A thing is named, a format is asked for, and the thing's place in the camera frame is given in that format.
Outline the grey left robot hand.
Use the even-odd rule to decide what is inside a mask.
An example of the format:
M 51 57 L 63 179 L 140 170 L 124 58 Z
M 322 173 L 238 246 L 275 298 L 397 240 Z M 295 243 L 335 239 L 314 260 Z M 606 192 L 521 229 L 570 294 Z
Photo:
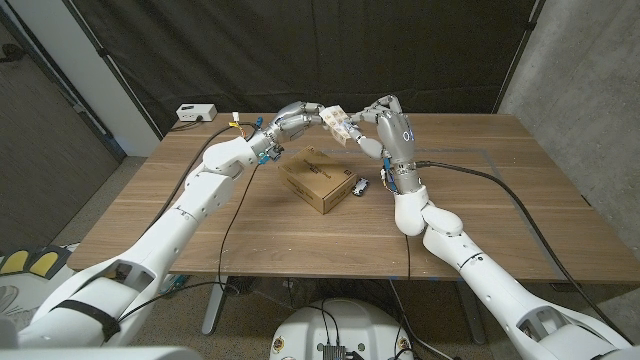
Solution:
M 325 107 L 319 103 L 297 101 L 282 108 L 274 119 L 248 140 L 259 159 L 268 157 L 277 161 L 284 151 L 282 144 L 293 141 L 314 126 L 321 125 L 320 112 Z

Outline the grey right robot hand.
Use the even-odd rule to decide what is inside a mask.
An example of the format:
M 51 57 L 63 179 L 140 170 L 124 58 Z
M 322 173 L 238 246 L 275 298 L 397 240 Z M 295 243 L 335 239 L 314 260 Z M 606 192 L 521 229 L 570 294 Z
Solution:
M 380 140 L 367 138 L 356 124 L 365 121 L 376 125 Z M 403 113 L 398 98 L 386 95 L 349 117 L 349 135 L 372 159 L 386 158 L 393 168 L 394 184 L 399 194 L 415 193 L 422 184 L 413 157 L 415 138 L 409 117 Z

